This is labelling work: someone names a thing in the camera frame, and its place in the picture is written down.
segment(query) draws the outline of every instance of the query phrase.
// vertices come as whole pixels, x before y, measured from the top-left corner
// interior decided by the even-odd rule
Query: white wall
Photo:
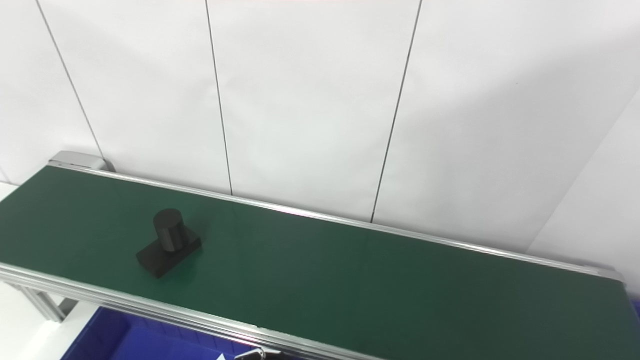
[[[526,250],[640,85],[639,13],[426,1],[374,221]]]
[[[228,193],[204,0],[41,4],[105,158]]]
[[[34,1],[0,1],[0,168],[22,183],[61,149],[99,155]]]
[[[418,3],[209,0],[235,195],[370,219]]]
[[[37,4],[0,3],[0,181],[61,149],[102,152],[126,174],[375,208],[640,286],[637,1],[41,3],[77,98]]]

